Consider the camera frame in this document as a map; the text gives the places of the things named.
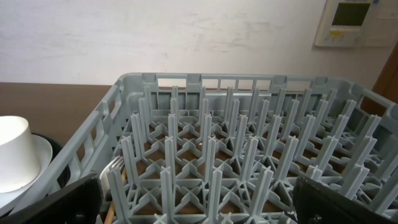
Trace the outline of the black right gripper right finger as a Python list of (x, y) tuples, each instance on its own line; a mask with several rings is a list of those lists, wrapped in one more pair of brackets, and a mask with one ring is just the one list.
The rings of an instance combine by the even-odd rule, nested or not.
[(298, 177), (293, 189), (294, 216), (298, 224), (393, 224), (364, 206), (308, 177)]

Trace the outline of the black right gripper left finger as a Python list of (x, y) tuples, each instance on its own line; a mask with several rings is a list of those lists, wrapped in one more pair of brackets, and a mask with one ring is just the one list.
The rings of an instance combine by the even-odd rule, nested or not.
[(95, 223), (103, 201), (98, 174), (89, 174), (63, 189), (1, 218), (1, 224)]

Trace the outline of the pale grey round plate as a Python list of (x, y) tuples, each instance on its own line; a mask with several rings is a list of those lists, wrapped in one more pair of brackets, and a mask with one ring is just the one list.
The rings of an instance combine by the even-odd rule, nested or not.
[(38, 153), (40, 172), (38, 176), (26, 186), (12, 192), (1, 193), (1, 215), (4, 215), (6, 212), (12, 210), (16, 206), (18, 201), (24, 196), (24, 194), (26, 194), (31, 186), (44, 173), (52, 160), (53, 150), (51, 144), (45, 138), (38, 135), (33, 134), (32, 139), (34, 142), (35, 150)]

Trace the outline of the cream white cup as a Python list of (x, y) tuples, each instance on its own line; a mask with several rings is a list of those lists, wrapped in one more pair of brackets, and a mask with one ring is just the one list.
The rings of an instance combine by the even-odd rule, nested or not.
[(1, 116), (1, 192), (26, 186), (39, 172), (29, 122), (20, 116)]

